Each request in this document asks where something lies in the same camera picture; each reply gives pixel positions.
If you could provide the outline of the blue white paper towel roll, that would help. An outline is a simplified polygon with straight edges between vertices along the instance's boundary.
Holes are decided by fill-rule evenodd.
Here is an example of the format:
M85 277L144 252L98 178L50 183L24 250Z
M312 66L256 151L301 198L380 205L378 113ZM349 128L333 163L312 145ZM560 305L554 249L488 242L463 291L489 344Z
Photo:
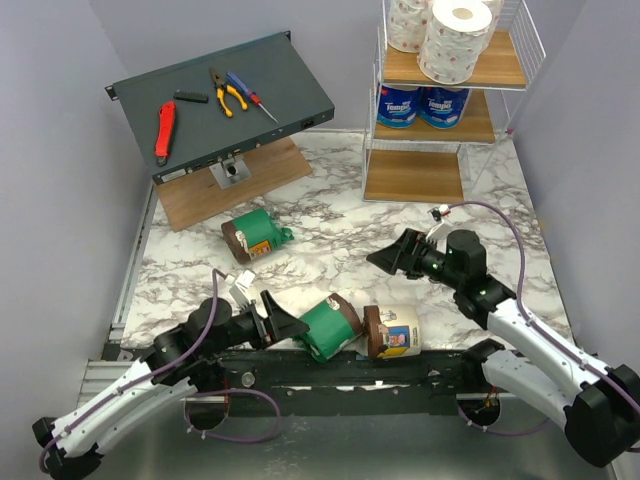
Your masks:
M424 87L419 102L419 117L436 129L451 129L461 120L470 89Z

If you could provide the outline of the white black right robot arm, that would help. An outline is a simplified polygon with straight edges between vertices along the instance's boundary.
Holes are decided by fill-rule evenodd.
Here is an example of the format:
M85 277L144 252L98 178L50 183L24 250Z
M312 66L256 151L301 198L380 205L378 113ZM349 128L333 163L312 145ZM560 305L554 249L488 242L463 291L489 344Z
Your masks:
M458 310L512 345L485 344L460 367L469 390L506 390L552 420L587 463L605 467L639 441L639 376L577 348L521 304L487 270L476 233L454 230L444 250L428 235L407 229L367 261L385 273L426 277L452 289Z

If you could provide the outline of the green wrapped roll near left arm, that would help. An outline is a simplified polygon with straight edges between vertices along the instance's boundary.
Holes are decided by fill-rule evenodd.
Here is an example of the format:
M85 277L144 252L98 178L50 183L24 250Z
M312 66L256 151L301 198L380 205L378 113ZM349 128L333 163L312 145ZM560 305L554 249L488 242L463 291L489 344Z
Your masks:
M263 208L222 223L221 233L240 264L248 264L294 240L292 230L277 223Z

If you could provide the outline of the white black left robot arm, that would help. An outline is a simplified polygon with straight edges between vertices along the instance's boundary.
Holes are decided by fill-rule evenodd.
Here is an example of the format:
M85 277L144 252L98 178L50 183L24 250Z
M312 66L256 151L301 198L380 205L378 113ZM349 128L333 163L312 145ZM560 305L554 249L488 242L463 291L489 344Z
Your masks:
M260 297L264 315L252 304L235 314L228 301L206 299L186 321L156 336L124 374L82 407L37 420L32 430L42 448L41 470L53 479L86 478L100 466L108 444L149 414L223 386L222 352L244 343L264 350L308 331L308 325L280 307L268 291Z

